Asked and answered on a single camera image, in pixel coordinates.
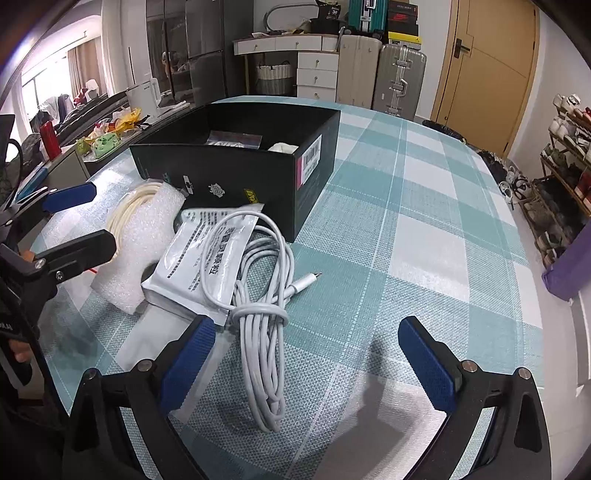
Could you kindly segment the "person's hand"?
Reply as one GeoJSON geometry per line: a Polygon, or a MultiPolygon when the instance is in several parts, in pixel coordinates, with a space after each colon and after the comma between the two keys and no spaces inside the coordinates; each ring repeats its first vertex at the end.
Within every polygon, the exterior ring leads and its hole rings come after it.
{"type": "Polygon", "coordinates": [[[9,346],[14,353],[15,360],[18,363],[29,363],[31,361],[33,352],[28,343],[10,339],[9,346]]]}

